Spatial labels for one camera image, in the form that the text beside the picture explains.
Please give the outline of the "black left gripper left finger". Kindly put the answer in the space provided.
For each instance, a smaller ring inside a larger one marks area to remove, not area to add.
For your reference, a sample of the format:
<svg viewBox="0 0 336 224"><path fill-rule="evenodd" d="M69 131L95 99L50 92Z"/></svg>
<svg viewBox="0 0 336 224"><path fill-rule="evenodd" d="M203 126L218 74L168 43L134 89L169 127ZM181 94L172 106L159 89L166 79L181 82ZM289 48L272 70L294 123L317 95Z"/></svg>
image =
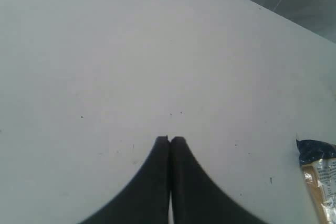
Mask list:
<svg viewBox="0 0 336 224"><path fill-rule="evenodd" d="M170 142L156 138L147 159L131 181L82 223L168 223Z"/></svg>

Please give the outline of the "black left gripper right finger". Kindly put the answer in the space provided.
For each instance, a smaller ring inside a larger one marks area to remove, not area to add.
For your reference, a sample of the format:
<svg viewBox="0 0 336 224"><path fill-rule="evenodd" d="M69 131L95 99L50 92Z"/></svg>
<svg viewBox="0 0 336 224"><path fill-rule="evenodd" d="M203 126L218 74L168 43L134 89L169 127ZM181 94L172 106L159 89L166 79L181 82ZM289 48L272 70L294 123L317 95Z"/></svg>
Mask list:
<svg viewBox="0 0 336 224"><path fill-rule="evenodd" d="M185 138L171 140L170 162L174 223L264 223L211 180Z"/></svg>

